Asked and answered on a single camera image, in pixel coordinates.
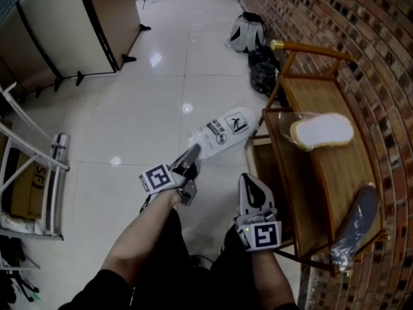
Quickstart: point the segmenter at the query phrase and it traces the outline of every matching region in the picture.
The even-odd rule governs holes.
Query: wooden table
[[[292,53],[278,77],[276,89],[259,122],[261,125],[265,121],[268,135],[251,137],[247,150],[248,164],[251,173],[256,174],[272,189],[276,203],[281,208],[279,218],[283,221],[283,230],[286,229],[283,245],[294,244],[295,255],[280,250],[276,252],[301,263],[328,269],[335,274],[337,270],[331,263],[315,262],[311,260],[311,256],[320,249],[333,245],[343,224],[347,222],[358,190],[366,183],[380,185],[379,178],[373,169],[359,126],[333,77],[334,70],[339,65],[337,61],[352,61],[351,56],[332,50],[326,52],[324,48],[318,54],[337,58],[326,75],[292,75],[288,70],[295,53],[310,51],[316,54],[316,48],[284,44],[287,44],[284,49],[290,49]],[[281,87],[289,107],[270,108]],[[346,146],[320,147],[304,152],[279,131],[278,115],[286,111],[340,113],[351,121],[354,139]],[[380,238],[384,230],[380,205],[371,228],[358,244],[357,253],[363,252]]]

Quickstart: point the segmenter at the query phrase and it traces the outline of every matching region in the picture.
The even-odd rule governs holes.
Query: cardboard box
[[[20,152],[16,170],[28,160],[29,157]],[[45,166],[32,162],[14,180],[10,214],[24,218],[41,218],[47,172]]]

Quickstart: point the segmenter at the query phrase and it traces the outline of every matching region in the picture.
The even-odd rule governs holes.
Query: backpack
[[[266,32],[263,19],[254,13],[240,15],[231,31],[229,46],[237,52],[249,53],[265,45]]]

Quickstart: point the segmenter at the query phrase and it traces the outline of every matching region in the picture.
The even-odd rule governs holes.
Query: floor tile
[[[190,30],[191,10],[187,0],[147,0],[144,9],[143,0],[137,0],[136,5],[141,23],[150,26],[151,33],[163,28],[167,28],[168,33]]]
[[[69,161],[79,161],[83,142],[88,131],[90,118],[96,107],[99,94],[77,95],[60,100],[37,100],[23,105],[24,111],[37,123],[49,136],[67,133],[70,135],[68,150]],[[27,140],[30,144],[45,153],[50,152],[51,141],[48,141],[37,131],[32,130],[17,115],[12,114],[6,118],[11,120],[12,130]]]
[[[82,161],[154,165],[178,154],[183,77],[118,81],[101,94]]]
[[[25,105],[37,105],[46,101],[57,101],[61,99],[68,99],[74,96],[81,96],[85,94],[93,94],[105,89],[107,79],[116,77],[113,75],[93,75],[85,76],[79,86],[76,86],[77,78],[69,78],[63,80],[57,92],[54,92],[54,86],[45,88],[38,99],[35,95],[30,95],[26,98]]]
[[[136,62],[126,63],[118,79],[153,76],[183,76],[185,74],[188,34],[150,30],[140,33],[129,56]]]
[[[190,254],[215,260],[238,205],[238,180],[244,167],[201,166],[191,206],[178,208]]]
[[[188,138],[196,129],[236,107],[248,107],[258,122],[267,97],[254,92],[241,76],[185,77],[180,151],[188,148]],[[212,165],[245,165],[245,141],[220,152],[206,161]]]
[[[242,76],[248,57],[225,46],[228,32],[191,32],[186,59],[186,75]]]
[[[85,286],[145,201],[139,165],[82,163],[74,211],[76,284]]]
[[[56,256],[62,256],[67,261],[74,262],[74,249],[76,248],[76,239],[74,236],[74,206],[77,173],[79,164],[70,162],[70,171],[66,172],[64,177],[63,196],[61,198],[60,230],[64,240],[38,240],[27,239],[25,244],[29,247],[35,245],[40,251],[51,252]]]
[[[38,243],[33,243],[27,253],[40,266],[40,269],[24,273],[28,281],[40,290],[41,300],[36,301],[38,308],[53,310],[71,301],[77,291],[73,261],[53,251],[47,251]],[[20,309],[33,309],[27,301],[22,303],[27,307]]]
[[[222,32],[228,39],[242,13],[237,0],[199,0],[190,15],[190,31]]]
[[[282,250],[285,251],[286,253],[294,254],[293,246],[283,248]],[[300,263],[290,260],[289,258],[285,258],[284,256],[281,256],[278,254],[276,254],[276,259],[287,279],[300,276],[301,274]]]
[[[291,289],[292,289],[292,294],[294,295],[294,301],[298,302],[298,294],[299,294],[299,282],[300,282],[301,277],[300,276],[295,276],[293,278],[288,279],[288,282],[290,283]]]

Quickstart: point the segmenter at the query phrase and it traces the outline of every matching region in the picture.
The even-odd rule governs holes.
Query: black cable
[[[200,257],[200,258],[204,258],[205,260],[207,260],[208,262],[210,262],[211,264],[214,264],[213,260],[210,260],[208,257],[204,256],[204,255],[191,255],[193,257]]]
[[[180,189],[180,187],[177,186],[177,187],[172,187],[170,189]],[[148,197],[146,198],[145,202],[143,202],[141,210],[139,211],[139,213],[141,213],[142,211],[144,211],[144,209],[146,207],[148,207],[148,204],[150,202],[150,199],[151,199],[152,195],[156,195],[156,194],[159,194],[160,192],[167,191],[167,190],[169,190],[169,189],[161,189],[159,192],[149,194]]]

